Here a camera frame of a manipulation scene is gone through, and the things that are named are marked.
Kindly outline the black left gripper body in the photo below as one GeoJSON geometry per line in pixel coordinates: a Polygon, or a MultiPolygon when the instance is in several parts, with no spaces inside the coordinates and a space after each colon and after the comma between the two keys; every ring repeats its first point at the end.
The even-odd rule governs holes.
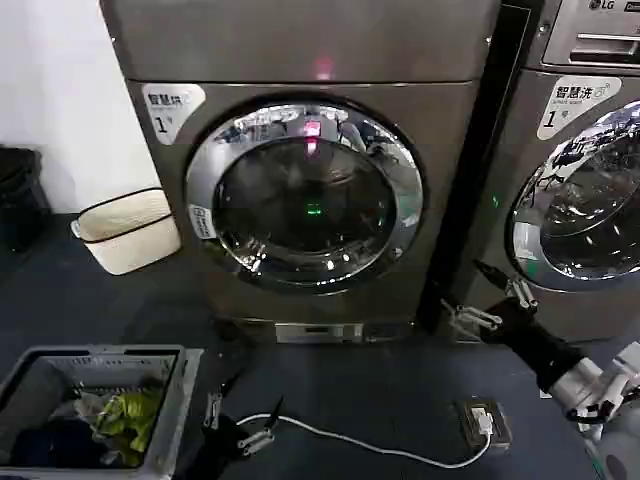
{"type": "Polygon", "coordinates": [[[203,444],[191,464],[192,479],[218,479],[226,468],[243,457],[239,443],[246,431],[226,414],[218,417],[216,428],[203,427],[203,444]]]}

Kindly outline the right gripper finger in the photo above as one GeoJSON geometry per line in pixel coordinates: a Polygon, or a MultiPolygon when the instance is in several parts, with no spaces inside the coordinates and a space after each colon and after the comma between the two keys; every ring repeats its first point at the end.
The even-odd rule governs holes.
{"type": "Polygon", "coordinates": [[[494,331],[502,325],[502,319],[499,316],[475,307],[446,299],[441,299],[440,303],[447,312],[449,325],[459,332],[470,332],[471,327],[494,331]]]}
{"type": "Polygon", "coordinates": [[[476,269],[506,297],[515,298],[521,307],[537,307],[538,301],[533,296],[529,284],[520,277],[509,277],[499,268],[486,264],[481,260],[473,261],[476,269]]]}

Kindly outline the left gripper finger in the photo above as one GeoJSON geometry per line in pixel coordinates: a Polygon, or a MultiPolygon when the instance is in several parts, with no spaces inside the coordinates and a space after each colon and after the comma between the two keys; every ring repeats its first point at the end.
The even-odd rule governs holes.
{"type": "Polygon", "coordinates": [[[239,449],[262,449],[275,440],[274,430],[279,422],[280,410],[284,403],[284,397],[281,396],[276,406],[269,414],[252,414],[237,422],[238,426],[250,423],[254,420],[264,419],[265,423],[260,430],[253,432],[242,440],[237,442],[239,449]]]}
{"type": "Polygon", "coordinates": [[[205,427],[218,428],[222,411],[222,402],[231,392],[237,381],[242,377],[245,368],[239,369],[229,378],[224,380],[219,387],[207,394],[207,404],[205,409],[205,427]]]}

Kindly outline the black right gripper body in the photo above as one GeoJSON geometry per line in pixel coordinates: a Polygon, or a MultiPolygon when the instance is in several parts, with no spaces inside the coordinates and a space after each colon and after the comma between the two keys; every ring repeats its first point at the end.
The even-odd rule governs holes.
{"type": "Polygon", "coordinates": [[[549,391],[585,357],[580,349],[552,335],[514,298],[500,301],[487,313],[499,317],[501,324],[494,330],[482,327],[482,341],[509,347],[535,373],[543,391],[549,391]]]}

